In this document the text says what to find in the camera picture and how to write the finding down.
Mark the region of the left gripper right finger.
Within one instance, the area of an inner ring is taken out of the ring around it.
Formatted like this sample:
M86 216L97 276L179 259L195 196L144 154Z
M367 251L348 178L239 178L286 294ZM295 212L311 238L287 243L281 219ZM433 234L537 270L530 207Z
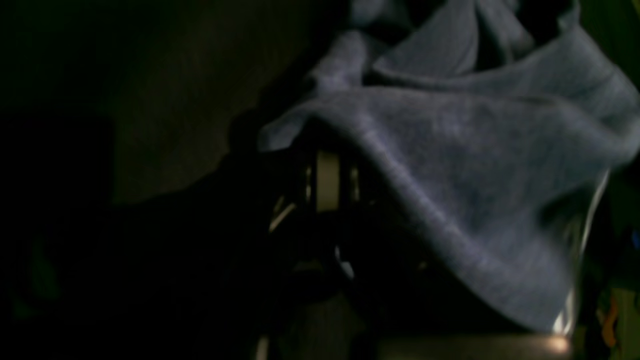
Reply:
M570 339L486 305L410 235L387 201L362 200L352 158L316 152L318 257L365 322L362 360L569 360Z

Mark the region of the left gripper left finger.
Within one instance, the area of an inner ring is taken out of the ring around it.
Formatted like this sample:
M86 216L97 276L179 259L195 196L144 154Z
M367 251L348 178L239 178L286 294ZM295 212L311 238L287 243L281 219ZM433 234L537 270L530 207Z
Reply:
M270 234L310 153L231 153L175 193L74 214L54 307L78 360L245 359L298 249Z

